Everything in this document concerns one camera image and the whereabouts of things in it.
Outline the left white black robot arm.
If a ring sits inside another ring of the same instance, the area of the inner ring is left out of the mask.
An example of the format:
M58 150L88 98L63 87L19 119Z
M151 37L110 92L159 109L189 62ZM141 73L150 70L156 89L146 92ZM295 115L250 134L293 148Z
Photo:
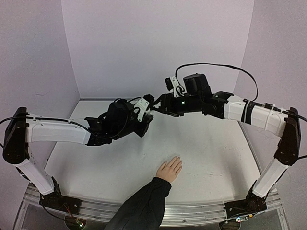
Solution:
M102 146L131 133L143 137L153 120L152 103L149 95L133 100L116 99L107 112L81 122L31 115L25 107L20 107L8 118L3 158L37 188L41 206L78 214L81 200L61 193L56 179L36 163L29 144L51 141Z

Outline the black sleeved forearm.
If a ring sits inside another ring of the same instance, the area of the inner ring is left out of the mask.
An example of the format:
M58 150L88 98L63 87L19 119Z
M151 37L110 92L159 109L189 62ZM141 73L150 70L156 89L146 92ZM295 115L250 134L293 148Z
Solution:
M169 195L170 189L171 184L169 182L154 177L123 203L105 229L159 229L165 213L165 199Z

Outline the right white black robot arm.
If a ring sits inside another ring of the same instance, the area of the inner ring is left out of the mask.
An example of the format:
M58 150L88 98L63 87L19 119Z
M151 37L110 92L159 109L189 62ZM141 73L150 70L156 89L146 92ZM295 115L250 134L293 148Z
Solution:
M173 117L202 112L204 115L249 124L280 137L273 159L252 185L246 198L224 205L227 219L265 211L269 191L299 159L301 131L298 111L292 107L284 110L273 104L249 101L228 92L213 94L204 74L192 74L183 80L185 94L181 94L176 77L166 78L170 92L156 99L151 109Z

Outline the person's bare hand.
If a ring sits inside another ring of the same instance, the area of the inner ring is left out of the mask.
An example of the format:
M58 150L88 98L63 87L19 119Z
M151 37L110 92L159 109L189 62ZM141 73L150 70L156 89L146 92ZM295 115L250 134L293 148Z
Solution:
M163 179L170 184L175 181L182 170L182 160L175 156L171 161L164 162L156 172L156 177Z

